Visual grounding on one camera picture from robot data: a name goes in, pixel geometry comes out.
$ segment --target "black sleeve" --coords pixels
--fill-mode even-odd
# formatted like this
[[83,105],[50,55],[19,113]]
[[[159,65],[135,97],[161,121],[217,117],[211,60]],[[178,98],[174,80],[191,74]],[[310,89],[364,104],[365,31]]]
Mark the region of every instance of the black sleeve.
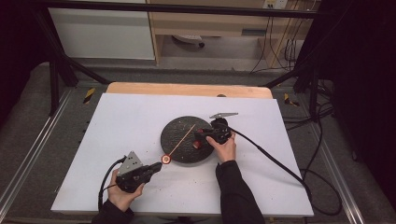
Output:
[[99,214],[92,219],[92,224],[128,224],[134,217],[134,212],[128,208],[122,212],[111,201],[107,200]]
[[226,161],[218,165],[216,177],[221,190],[220,206],[224,224],[265,222],[236,161]]

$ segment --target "floor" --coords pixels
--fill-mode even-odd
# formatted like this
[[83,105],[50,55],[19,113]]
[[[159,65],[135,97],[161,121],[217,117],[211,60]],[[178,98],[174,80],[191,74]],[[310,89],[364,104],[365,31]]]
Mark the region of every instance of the floor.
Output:
[[[84,64],[91,67],[103,77],[117,81],[134,82],[174,82],[193,84],[222,84],[258,86],[286,73],[285,69],[263,70],[251,73],[252,70],[266,69],[257,40],[253,38],[204,37],[205,47],[180,43],[171,36],[165,38],[163,58],[159,65],[135,61],[85,60]],[[283,64],[287,61],[280,58]],[[50,89],[48,67],[37,67],[25,88],[21,100],[13,108],[7,123],[0,130],[0,192],[3,194],[0,205],[4,205],[5,193],[13,177],[26,155],[30,155],[31,147],[41,129],[49,119]],[[20,188],[14,197],[8,198],[12,204],[2,207],[3,223],[89,223],[92,216],[66,216],[55,214],[50,207],[56,197],[56,190],[62,185],[65,174],[70,166],[78,144],[84,136],[84,130],[106,86],[93,82],[90,78],[78,73],[80,83],[75,88],[63,88],[68,92],[69,101],[62,115],[55,120],[56,125],[49,130],[48,138],[39,147],[39,154],[34,158],[21,179]],[[308,92],[294,93],[291,78],[280,86],[273,88],[274,97],[285,121],[301,120],[306,116],[304,102]],[[95,87],[96,92],[89,104],[82,103],[89,88]],[[285,93],[290,101],[285,103]],[[324,104],[327,97],[319,97],[318,102]],[[324,140],[323,148],[329,149],[337,168],[346,181],[353,202],[361,214],[361,220],[352,220],[348,209],[344,207],[336,216],[326,216],[315,210],[315,216],[309,217],[308,223],[396,223],[396,213],[390,207],[379,186],[375,183],[364,163],[352,160],[352,150],[341,130],[337,117],[329,115],[321,120]],[[295,124],[285,124],[291,128]],[[318,144],[317,124],[305,124],[290,129],[288,135],[299,167],[309,163]],[[326,153],[320,152],[312,163],[312,170],[332,181],[331,167],[326,163]],[[326,211],[337,209],[338,200],[334,192],[323,181],[308,175],[307,184],[313,191],[313,204]],[[189,223],[176,220],[176,217],[137,217],[133,223]],[[267,218],[272,223],[304,223],[301,218]],[[197,217],[196,223],[220,223],[219,217]]]

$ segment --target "grey carpet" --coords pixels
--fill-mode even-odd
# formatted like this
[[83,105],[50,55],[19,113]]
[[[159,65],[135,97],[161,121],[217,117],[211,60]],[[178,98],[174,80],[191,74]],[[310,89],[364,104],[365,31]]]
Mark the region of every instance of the grey carpet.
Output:
[[[93,69],[100,75],[117,81],[135,82],[172,82],[193,84],[239,84],[257,86],[272,80],[280,74],[261,73],[249,75],[242,72],[216,71],[183,71],[156,69]],[[56,197],[54,192],[62,185],[67,170],[78,150],[78,141],[88,127],[94,109],[106,86],[98,87],[90,103],[82,103],[90,87],[90,79],[79,75],[87,84],[73,90],[71,99],[53,130],[49,141],[35,162],[31,173],[26,179],[14,204],[7,213],[7,218],[31,217],[62,220],[90,220],[91,216],[66,216],[52,213],[50,207]],[[285,105],[283,93],[295,97],[290,86],[293,79],[285,82],[281,88],[274,88],[274,97],[279,102],[281,113],[285,117],[301,117],[304,115],[299,106]],[[9,179],[33,144],[35,137],[44,125],[50,111],[48,69],[37,68],[26,87],[21,101],[12,111],[6,125],[0,132],[0,190],[4,190]],[[365,220],[371,223],[396,223],[396,215],[385,196],[368,172],[363,163],[355,162],[350,156],[350,147],[340,130],[337,119],[327,117],[323,120],[326,141],[340,166],[346,182]],[[312,130],[305,125],[288,132],[297,163],[304,168],[317,144]],[[323,161],[318,155],[312,169],[330,180]],[[314,194],[314,204],[325,210],[333,210],[336,199],[329,188],[321,181],[309,176],[307,182]],[[276,219],[279,222],[301,222],[300,219]],[[134,223],[166,223],[169,221],[158,217],[140,217]],[[315,216],[308,219],[310,223],[348,223],[344,212],[335,217],[324,216],[315,211]],[[200,223],[219,223],[218,218],[210,218]]]

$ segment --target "wooden table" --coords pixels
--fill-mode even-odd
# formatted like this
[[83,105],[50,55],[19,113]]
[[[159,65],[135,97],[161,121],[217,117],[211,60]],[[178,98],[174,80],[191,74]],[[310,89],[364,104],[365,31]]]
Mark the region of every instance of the wooden table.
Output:
[[[228,97],[212,97],[219,94]],[[133,150],[145,165],[157,162],[163,155],[161,132],[169,121],[195,116],[210,122],[209,116],[219,112],[238,112],[227,118],[229,125],[300,175],[277,101],[268,89],[113,83],[96,107],[51,210],[96,213],[97,191],[114,161]],[[304,187],[247,140],[237,136],[235,141],[238,165],[265,216],[313,216]],[[150,216],[219,216],[217,164],[212,153],[193,164],[163,165],[132,209]]]

